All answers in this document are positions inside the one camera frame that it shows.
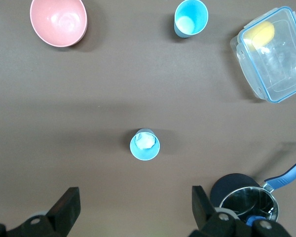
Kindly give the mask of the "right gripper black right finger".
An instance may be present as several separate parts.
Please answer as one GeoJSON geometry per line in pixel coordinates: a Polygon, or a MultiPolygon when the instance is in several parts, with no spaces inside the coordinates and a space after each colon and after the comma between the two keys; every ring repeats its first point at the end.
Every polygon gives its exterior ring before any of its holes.
{"type": "Polygon", "coordinates": [[[280,224],[270,220],[255,220],[251,226],[227,212],[217,212],[202,186],[192,186],[192,212],[198,229],[191,237],[289,237],[280,224]]]}

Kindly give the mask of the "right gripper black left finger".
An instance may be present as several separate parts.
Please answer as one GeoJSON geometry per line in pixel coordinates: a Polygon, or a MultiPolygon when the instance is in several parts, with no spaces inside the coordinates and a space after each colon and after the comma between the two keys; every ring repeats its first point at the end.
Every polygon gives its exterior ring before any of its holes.
{"type": "Polygon", "coordinates": [[[80,215],[78,187],[70,187],[45,215],[36,215],[19,227],[6,232],[7,237],[66,237],[80,215]]]}

